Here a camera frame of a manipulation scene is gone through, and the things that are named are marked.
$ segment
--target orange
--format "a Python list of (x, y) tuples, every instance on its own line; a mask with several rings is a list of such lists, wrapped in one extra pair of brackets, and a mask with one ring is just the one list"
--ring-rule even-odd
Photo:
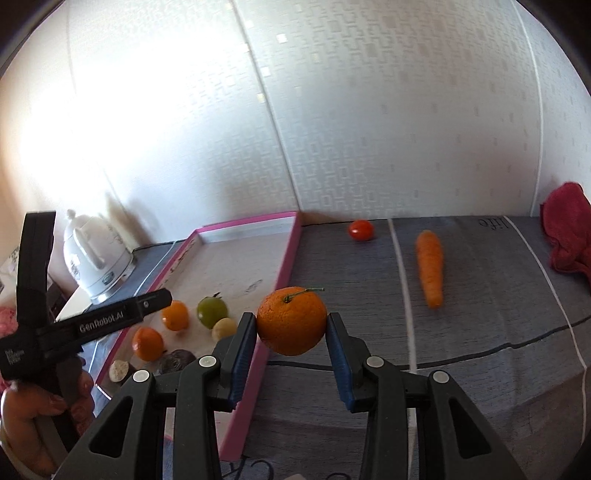
[(178, 332), (189, 327), (189, 310), (180, 300), (173, 300), (170, 306), (161, 310), (162, 323), (168, 330)]
[(151, 327), (140, 327), (131, 342), (136, 356), (144, 362), (158, 360), (164, 353), (162, 335)]
[(301, 355), (324, 336), (326, 315), (324, 303), (313, 291), (303, 287), (282, 288), (262, 301), (256, 314), (256, 331), (273, 351)]

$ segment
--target tomato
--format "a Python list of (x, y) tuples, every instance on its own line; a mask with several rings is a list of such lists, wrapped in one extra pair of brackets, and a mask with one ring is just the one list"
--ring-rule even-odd
[(349, 225), (349, 235), (358, 242), (366, 242), (374, 237), (374, 226), (367, 220), (355, 220)]

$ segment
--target white wall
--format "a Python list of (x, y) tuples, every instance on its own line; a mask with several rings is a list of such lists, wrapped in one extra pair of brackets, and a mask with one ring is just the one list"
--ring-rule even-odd
[(13, 217), (101, 213), (131, 247), (297, 208), (528, 215), (591, 188), (590, 137), (512, 0), (66, 0), (0, 80)]
[(14, 217), (12, 195), (7, 185), (7, 179), (0, 168), (0, 263), (8, 258), (20, 241), (20, 228)]

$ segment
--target red cloth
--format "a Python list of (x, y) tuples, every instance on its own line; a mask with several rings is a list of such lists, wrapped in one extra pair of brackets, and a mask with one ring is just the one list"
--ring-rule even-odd
[(552, 268), (582, 272), (591, 286), (591, 205), (578, 183), (567, 182), (550, 193), (540, 207), (542, 228), (554, 247)]

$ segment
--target orange stem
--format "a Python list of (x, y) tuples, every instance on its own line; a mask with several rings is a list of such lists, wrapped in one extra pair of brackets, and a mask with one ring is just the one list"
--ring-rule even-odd
[(286, 295), (283, 298), (283, 302), (289, 303), (289, 302), (291, 302), (291, 299), (293, 299), (293, 297), (297, 297), (298, 295), (301, 295), (302, 293), (306, 293), (307, 291), (324, 291), (324, 289), (323, 288), (306, 288), (305, 290), (299, 291), (297, 293), (290, 293), (289, 295)]

